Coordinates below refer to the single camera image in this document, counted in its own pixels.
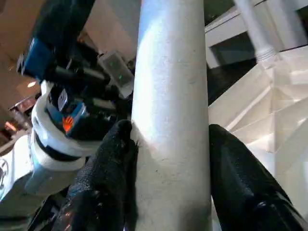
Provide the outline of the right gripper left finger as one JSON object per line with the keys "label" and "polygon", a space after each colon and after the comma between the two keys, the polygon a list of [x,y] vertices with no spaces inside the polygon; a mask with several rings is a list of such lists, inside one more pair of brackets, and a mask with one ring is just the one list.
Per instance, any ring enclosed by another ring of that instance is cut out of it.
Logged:
{"label": "right gripper left finger", "polygon": [[120,120],[104,136],[70,185],[57,217],[59,231],[122,231],[138,146],[132,123]]}

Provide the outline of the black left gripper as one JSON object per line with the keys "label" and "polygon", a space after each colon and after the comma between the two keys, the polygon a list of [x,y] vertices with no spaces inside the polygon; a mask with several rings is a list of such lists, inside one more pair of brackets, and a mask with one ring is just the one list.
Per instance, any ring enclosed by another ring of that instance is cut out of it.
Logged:
{"label": "black left gripper", "polygon": [[46,112],[68,138],[101,140],[116,122],[131,113],[132,96],[121,97],[103,71],[55,69],[45,77],[54,84],[47,96]]}

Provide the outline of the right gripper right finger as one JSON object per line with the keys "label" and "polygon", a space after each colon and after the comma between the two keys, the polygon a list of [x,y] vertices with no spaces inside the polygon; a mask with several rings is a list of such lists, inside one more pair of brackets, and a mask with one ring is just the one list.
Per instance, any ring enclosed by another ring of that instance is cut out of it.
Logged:
{"label": "right gripper right finger", "polygon": [[237,137],[209,125],[210,183],[223,231],[301,231],[303,217]]}

